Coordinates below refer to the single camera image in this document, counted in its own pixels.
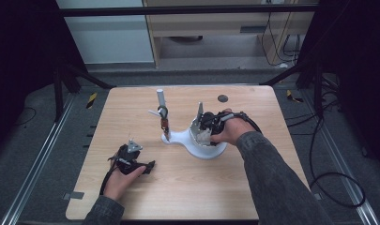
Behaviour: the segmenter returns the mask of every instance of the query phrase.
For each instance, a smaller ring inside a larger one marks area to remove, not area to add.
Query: gray sleeve
[[[244,159],[261,224],[333,224],[274,145],[261,133],[243,134],[236,146]]]
[[[82,224],[119,224],[124,211],[118,202],[100,195]]]

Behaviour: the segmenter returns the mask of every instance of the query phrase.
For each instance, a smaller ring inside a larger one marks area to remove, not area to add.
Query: light wood tabletop
[[[67,218],[84,219],[99,195],[107,159],[133,139],[143,147],[138,162],[156,160],[151,174],[140,176],[121,200],[123,219],[257,219],[251,191],[236,147],[210,160],[193,157],[184,146],[161,140],[156,111],[157,89],[163,89],[170,129],[185,130],[195,118],[200,101],[205,112],[231,108],[243,111],[277,147],[286,163],[307,186],[296,149],[270,86],[147,86],[117,87],[110,91],[74,191]],[[228,101],[218,101],[219,95]]]

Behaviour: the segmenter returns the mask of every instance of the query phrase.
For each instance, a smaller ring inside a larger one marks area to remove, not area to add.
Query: white wall
[[[141,0],[57,0],[60,8],[142,7]],[[86,64],[153,63],[144,16],[69,17],[69,30]]]

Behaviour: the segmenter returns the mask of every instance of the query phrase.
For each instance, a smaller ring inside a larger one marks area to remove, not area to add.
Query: hand
[[[127,175],[124,175],[119,169],[115,169],[105,185],[104,196],[118,202],[125,194],[126,189],[145,169],[146,167],[142,166]]]
[[[224,112],[232,113],[231,109],[226,109]],[[230,143],[236,145],[237,139],[244,133],[254,131],[255,129],[250,123],[242,118],[231,118],[225,121],[224,130],[220,134],[210,136],[210,141],[214,143]]]

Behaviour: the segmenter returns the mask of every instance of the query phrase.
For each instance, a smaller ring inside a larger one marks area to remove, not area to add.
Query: person's left hand
[[[119,169],[115,169],[105,185],[104,196],[118,202],[125,194],[126,189],[145,169],[146,167],[142,166],[127,175],[124,175]]]

